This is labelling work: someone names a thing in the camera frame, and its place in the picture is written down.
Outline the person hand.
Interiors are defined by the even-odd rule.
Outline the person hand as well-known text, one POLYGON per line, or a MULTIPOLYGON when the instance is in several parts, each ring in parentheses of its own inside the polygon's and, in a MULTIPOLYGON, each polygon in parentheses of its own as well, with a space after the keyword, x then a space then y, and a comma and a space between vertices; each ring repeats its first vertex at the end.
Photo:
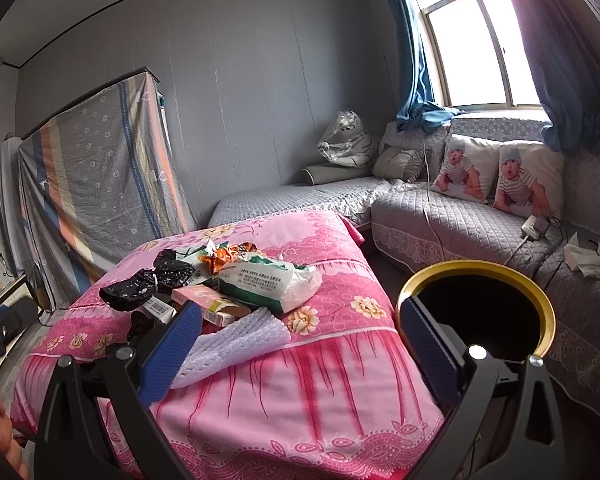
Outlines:
POLYGON ((30 471, 22 459, 22 448, 12 435, 12 421, 0 401, 0 450, 21 479, 28 480, 30 471))

